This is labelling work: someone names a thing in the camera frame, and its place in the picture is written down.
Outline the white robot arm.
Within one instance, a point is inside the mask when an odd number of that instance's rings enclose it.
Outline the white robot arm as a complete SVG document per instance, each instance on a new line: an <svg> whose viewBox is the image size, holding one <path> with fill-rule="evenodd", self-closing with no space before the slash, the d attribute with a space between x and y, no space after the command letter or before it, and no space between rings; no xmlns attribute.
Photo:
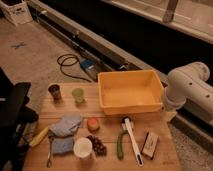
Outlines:
<svg viewBox="0 0 213 171"><path fill-rule="evenodd" d="M207 83L210 69L203 62L192 62L167 74L168 86L162 100L167 110L180 109L189 99L213 114L213 86Z"/></svg>

